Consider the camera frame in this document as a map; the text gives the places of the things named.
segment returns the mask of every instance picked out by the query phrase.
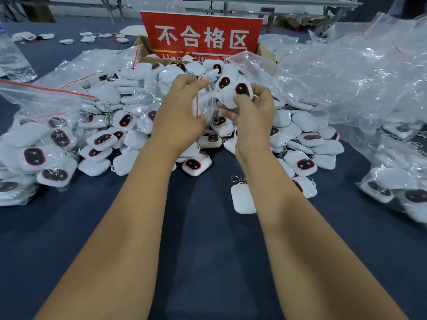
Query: sign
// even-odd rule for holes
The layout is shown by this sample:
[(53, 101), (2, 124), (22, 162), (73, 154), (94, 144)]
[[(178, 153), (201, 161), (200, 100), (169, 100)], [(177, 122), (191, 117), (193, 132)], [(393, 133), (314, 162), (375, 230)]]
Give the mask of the sign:
[(255, 53), (262, 25), (262, 18), (233, 16), (141, 11), (141, 17), (155, 54), (170, 59), (188, 54), (199, 61)]

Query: forearm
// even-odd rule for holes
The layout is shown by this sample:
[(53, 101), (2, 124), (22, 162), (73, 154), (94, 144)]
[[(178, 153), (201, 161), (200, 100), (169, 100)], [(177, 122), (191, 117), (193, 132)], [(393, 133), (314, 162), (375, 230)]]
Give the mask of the forearm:
[(148, 141), (36, 319), (146, 319), (174, 158)]
[(257, 154), (243, 171), (286, 318), (406, 319), (273, 155)]

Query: dark blue table surface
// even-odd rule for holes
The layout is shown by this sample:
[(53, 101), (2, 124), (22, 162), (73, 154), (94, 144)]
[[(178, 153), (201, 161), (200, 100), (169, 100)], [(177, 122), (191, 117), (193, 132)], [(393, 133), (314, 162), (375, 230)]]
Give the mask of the dark blue table surface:
[[(18, 43), (39, 76), (84, 50), (130, 46), (111, 39), (79, 41), (79, 32), (118, 32), (119, 19), (115, 26), (108, 18), (57, 21), (5, 24), (10, 33), (56, 34), (53, 40)], [(59, 44), (65, 38), (75, 43)], [(17, 109), (0, 98), (0, 134)], [(333, 171), (313, 175), (318, 194), (311, 202), (408, 317), (425, 320), (427, 230), (363, 194), (355, 183), (369, 162), (347, 143), (344, 148)], [(241, 173), (239, 164), (227, 150), (212, 160), (199, 177), (178, 168), (170, 178), (150, 319), (283, 319), (258, 218), (233, 209), (229, 177)], [(78, 172), (64, 193), (42, 188), (27, 206), (0, 208), (0, 319), (34, 317), (124, 181), (113, 172)]]

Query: clear plastic bottle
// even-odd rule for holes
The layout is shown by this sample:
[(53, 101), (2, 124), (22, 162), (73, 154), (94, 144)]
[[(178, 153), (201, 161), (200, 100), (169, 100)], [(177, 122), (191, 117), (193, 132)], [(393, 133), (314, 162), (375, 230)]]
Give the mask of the clear plastic bottle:
[(37, 78), (24, 54), (0, 24), (0, 68), (14, 82), (28, 82)]

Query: cardboard box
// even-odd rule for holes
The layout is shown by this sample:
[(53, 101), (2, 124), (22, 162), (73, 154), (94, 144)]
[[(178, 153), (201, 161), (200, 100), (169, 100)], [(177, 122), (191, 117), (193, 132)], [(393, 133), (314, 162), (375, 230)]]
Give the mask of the cardboard box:
[[(176, 62), (176, 63), (184, 63), (187, 64), (188, 62), (184, 61), (184, 60), (178, 60), (178, 59), (158, 59), (158, 58), (152, 58), (152, 57), (147, 57), (147, 55), (153, 54), (153, 48), (151, 47), (151, 43), (150, 43), (150, 39), (146, 36), (138, 36), (134, 46), (141, 46), (140, 47), (140, 51), (139, 51), (139, 59), (138, 59), (138, 63), (160, 63), (163, 65), (167, 65), (170, 62)], [(262, 45), (261, 43), (258, 43), (257, 45), (257, 50), (256, 50), (256, 54), (265, 58), (268, 58), (272, 61), (276, 61), (276, 57), (275, 55), (269, 51), (267, 48), (264, 47), (264, 45)]]

